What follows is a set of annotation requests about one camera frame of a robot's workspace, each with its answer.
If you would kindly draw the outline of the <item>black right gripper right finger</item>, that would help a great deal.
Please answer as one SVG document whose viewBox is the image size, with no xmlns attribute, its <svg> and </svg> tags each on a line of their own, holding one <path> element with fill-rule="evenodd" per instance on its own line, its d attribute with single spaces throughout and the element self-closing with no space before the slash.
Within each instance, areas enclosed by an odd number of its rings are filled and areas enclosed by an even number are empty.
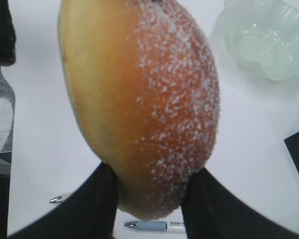
<svg viewBox="0 0 299 239">
<path fill-rule="evenodd" d="M 181 210 L 189 239 L 299 239 L 247 206 L 206 168 L 191 176 Z"/>
</svg>

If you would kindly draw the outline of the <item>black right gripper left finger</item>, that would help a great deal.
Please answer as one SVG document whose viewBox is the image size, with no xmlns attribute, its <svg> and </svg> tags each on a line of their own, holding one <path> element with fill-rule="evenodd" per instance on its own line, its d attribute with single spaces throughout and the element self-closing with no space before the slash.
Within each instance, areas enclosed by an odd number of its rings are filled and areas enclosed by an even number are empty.
<svg viewBox="0 0 299 239">
<path fill-rule="evenodd" d="M 11 239 L 111 239 L 118 206 L 117 179 L 105 163 L 69 198 Z"/>
</svg>

